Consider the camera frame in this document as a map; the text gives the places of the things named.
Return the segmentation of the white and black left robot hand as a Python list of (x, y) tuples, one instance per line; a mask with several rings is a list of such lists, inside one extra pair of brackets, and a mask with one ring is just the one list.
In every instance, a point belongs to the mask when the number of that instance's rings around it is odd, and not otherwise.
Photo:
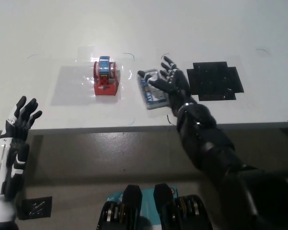
[(35, 120), (41, 117), (35, 98), (27, 102), (22, 96), (5, 120), (0, 135), (0, 196), (15, 199), (24, 184), (30, 146), (26, 142)]

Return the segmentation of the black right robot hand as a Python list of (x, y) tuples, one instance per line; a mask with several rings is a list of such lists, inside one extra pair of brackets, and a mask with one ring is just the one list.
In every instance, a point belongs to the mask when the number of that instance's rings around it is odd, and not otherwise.
[(189, 83), (183, 73), (170, 58), (164, 56), (161, 63), (161, 78), (153, 77), (144, 71), (138, 71), (138, 75), (151, 86), (168, 94), (169, 106), (174, 116), (178, 116), (179, 109), (185, 103), (193, 103)]

